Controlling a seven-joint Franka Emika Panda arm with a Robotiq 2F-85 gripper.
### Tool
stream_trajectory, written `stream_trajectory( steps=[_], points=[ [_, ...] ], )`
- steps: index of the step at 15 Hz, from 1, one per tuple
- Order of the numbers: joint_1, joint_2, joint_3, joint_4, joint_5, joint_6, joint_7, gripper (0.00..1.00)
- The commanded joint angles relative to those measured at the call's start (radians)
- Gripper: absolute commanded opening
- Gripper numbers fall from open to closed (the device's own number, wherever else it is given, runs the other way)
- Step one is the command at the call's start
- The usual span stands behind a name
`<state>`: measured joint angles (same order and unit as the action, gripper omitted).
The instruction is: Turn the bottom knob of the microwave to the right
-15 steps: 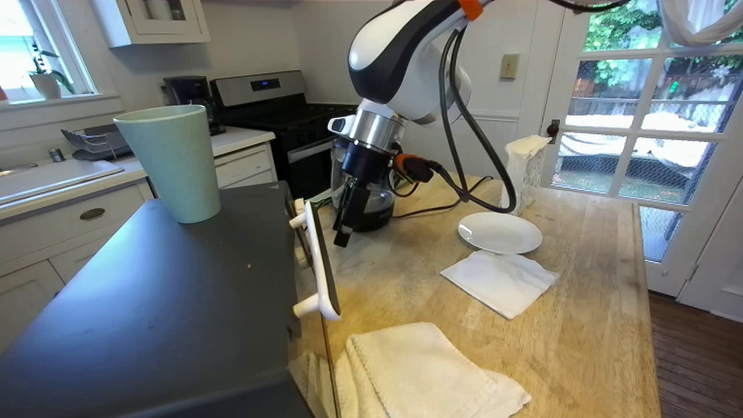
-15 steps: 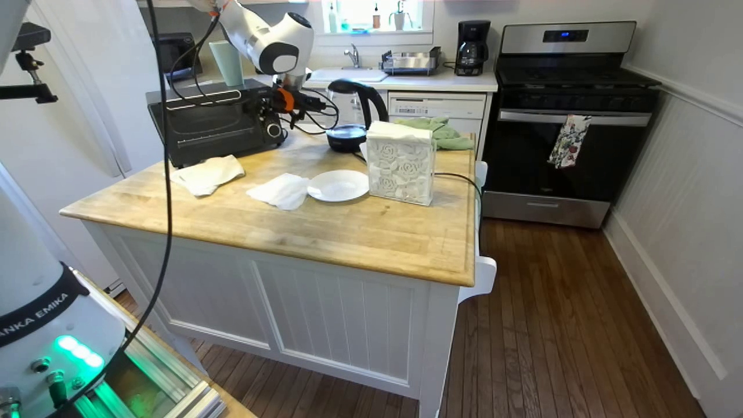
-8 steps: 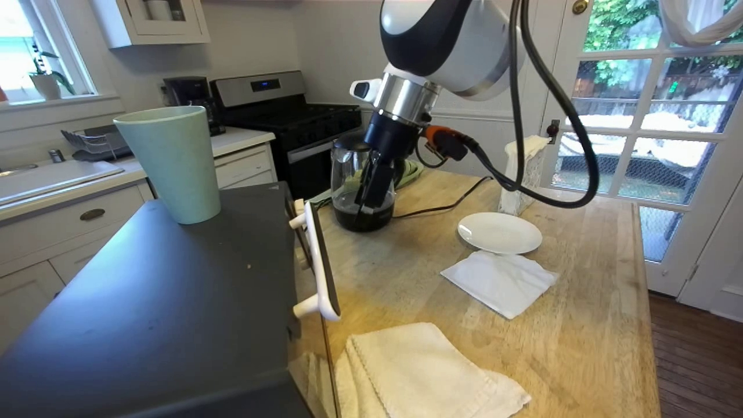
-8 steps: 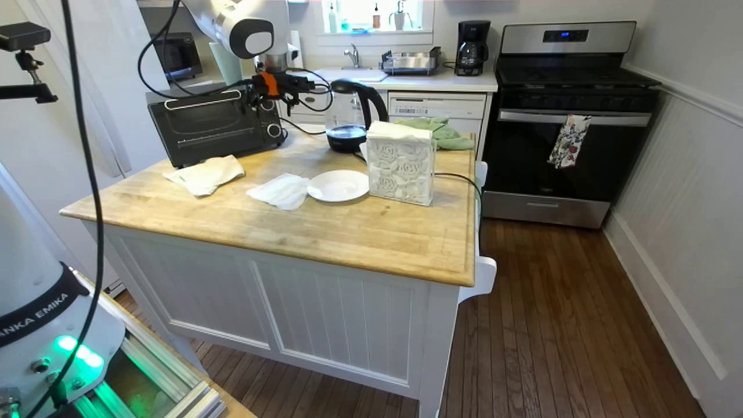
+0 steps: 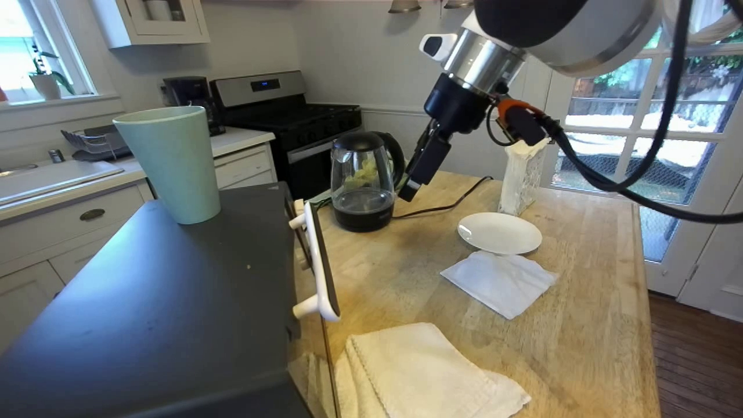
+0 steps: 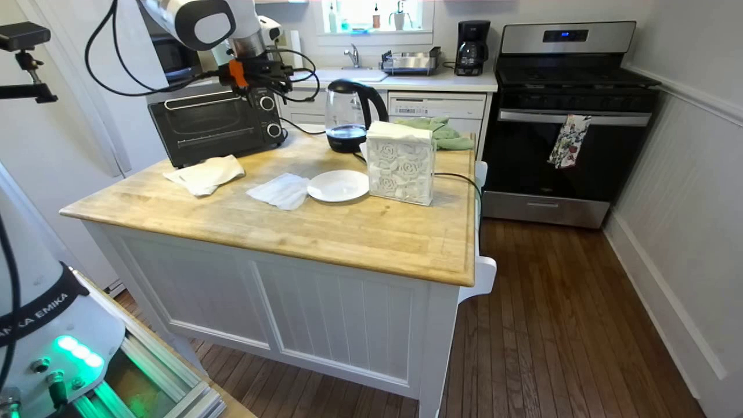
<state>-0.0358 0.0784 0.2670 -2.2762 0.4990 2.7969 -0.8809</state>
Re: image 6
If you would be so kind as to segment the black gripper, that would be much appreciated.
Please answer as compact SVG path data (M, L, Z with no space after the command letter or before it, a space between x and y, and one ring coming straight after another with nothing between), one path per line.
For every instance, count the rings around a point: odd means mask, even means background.
M268 87L277 94L293 91L293 68L277 54L234 56L218 68L218 80L234 93L248 93L252 87Z

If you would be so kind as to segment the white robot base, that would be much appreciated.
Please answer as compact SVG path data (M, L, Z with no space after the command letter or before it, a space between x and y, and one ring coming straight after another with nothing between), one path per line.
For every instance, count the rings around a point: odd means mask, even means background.
M50 249L0 170L0 412L50 418L108 373L125 324Z

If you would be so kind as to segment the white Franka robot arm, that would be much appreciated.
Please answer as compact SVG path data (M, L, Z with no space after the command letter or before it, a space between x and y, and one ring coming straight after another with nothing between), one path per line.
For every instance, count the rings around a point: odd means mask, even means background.
M190 51L217 56L218 78L236 93L289 93L293 68L277 47L282 26L254 0L137 0L154 23Z

